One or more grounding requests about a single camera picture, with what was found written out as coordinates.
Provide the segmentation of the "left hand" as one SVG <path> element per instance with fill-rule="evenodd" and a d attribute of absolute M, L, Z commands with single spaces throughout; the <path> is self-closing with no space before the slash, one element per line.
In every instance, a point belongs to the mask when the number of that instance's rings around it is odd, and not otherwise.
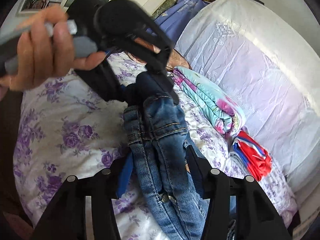
<path fill-rule="evenodd" d="M 25 91 L 48 78 L 63 77 L 71 69 L 92 70 L 102 63 L 103 51 L 75 58 L 73 39 L 67 28 L 68 16 L 59 6 L 48 7 L 21 24 L 30 26 L 17 45 L 18 71 L 1 78 L 1 92 Z"/>

